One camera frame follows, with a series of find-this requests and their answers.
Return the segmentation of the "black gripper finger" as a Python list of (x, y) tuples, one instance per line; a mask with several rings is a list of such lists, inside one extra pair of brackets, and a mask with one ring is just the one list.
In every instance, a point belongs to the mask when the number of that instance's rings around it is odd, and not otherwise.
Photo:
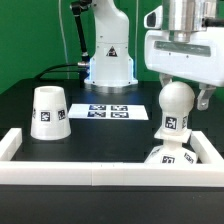
[(207, 110), (211, 96), (216, 90), (216, 87), (210, 84), (199, 84), (200, 93), (197, 97), (197, 109)]
[(173, 78), (172, 75), (168, 75), (164, 73), (159, 74), (159, 80), (162, 87), (166, 86), (167, 84), (170, 84), (172, 82), (172, 78)]

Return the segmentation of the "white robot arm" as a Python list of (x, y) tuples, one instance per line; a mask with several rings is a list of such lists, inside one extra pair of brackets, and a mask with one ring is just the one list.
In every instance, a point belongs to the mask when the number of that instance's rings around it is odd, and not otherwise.
[[(134, 63), (128, 53), (129, 20), (114, 0), (77, 0), (75, 18), (86, 87), (119, 92), (135, 85)], [(218, 0), (162, 0), (144, 17), (144, 61), (166, 85), (173, 77), (199, 84), (197, 108), (208, 108), (216, 88), (224, 87), (224, 19)]]

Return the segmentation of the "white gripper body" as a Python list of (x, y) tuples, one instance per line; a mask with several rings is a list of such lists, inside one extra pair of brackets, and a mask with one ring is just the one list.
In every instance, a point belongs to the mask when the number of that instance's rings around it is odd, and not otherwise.
[(149, 70), (224, 87), (224, 29), (193, 33), (189, 43), (170, 41), (168, 31), (149, 30), (144, 60)]

